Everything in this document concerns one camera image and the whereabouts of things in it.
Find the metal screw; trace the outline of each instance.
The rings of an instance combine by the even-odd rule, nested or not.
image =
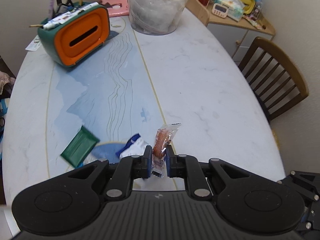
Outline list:
[[[108,197],[120,197],[122,195],[122,191],[119,189],[109,189],[107,191]]]
[[[210,191],[205,188],[198,188],[195,190],[195,195],[198,197],[207,197],[210,195]]]

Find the pen holder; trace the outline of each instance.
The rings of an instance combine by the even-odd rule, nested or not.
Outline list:
[[[38,35],[44,49],[55,62],[64,67],[76,65],[103,45],[109,33],[109,14],[102,5],[82,11],[51,30],[38,28]]]

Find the chair backrest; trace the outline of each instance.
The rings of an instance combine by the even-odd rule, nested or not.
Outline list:
[[[186,8],[192,12],[205,26],[208,25],[210,14],[198,0],[188,0]]]
[[[286,76],[288,76],[264,100],[262,100],[264,104],[267,103],[268,101],[270,102],[270,99],[273,98],[276,94],[278,94],[281,90],[283,90],[285,85],[288,84],[290,80],[292,80],[294,83],[283,94],[281,94],[275,100],[272,100],[272,103],[269,106],[267,106],[267,110],[269,111],[269,113],[270,113],[270,109],[272,109],[274,106],[279,104],[284,98],[286,98],[289,95],[289,93],[294,90],[294,88],[297,88],[299,91],[298,95],[291,98],[287,103],[279,107],[274,112],[270,113],[269,120],[271,121],[272,119],[275,119],[276,117],[283,114],[285,111],[289,110],[290,108],[295,106],[297,103],[305,99],[309,95],[309,90],[308,90],[307,83],[303,78],[300,70],[290,60],[290,58],[283,52],[283,50],[280,49],[273,42],[262,37],[256,37],[254,39],[250,48],[245,54],[244,58],[240,62],[238,67],[241,72],[243,72],[244,68],[250,62],[252,56],[255,54],[258,48],[261,48],[263,52],[260,54],[258,59],[251,65],[248,71],[244,74],[244,77],[247,79],[250,86],[255,81],[260,80],[258,84],[252,87],[253,92],[255,93],[259,88],[262,88],[261,87],[262,85],[263,87],[265,86],[265,88],[258,94],[259,98],[261,98],[261,96],[263,96],[272,87],[276,86],[279,79],[282,76],[284,76],[285,73],[287,73]],[[266,55],[266,53],[268,53],[271,57],[268,59],[267,62],[263,64],[263,66],[256,69],[259,63],[261,62],[261,60],[263,59],[263,57]],[[263,72],[266,70],[266,68],[271,63],[271,61],[274,61],[274,60],[277,61],[275,66],[272,69],[270,69],[266,74],[263,74]],[[275,76],[274,73],[278,73],[281,69],[283,70],[276,77],[274,77]],[[255,75],[249,80],[249,76],[253,73],[255,73]],[[265,85],[264,83],[270,77],[272,78],[271,82],[268,85]]]

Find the marble table top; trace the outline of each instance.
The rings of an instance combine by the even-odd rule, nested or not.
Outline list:
[[[4,131],[7,204],[24,188],[73,169],[60,154],[81,125],[100,139],[92,159],[113,156],[134,133],[153,145],[164,122],[181,122],[177,154],[220,158],[274,181],[285,176],[252,90],[187,9],[177,30],[163,36],[133,31],[128,17],[110,23],[120,34],[76,68],[60,67],[43,47],[26,55]],[[180,189],[179,181],[164,181]]]

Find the pink box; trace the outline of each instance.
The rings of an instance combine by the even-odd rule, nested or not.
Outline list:
[[[109,17],[129,15],[128,0],[100,0],[99,3],[107,8]]]

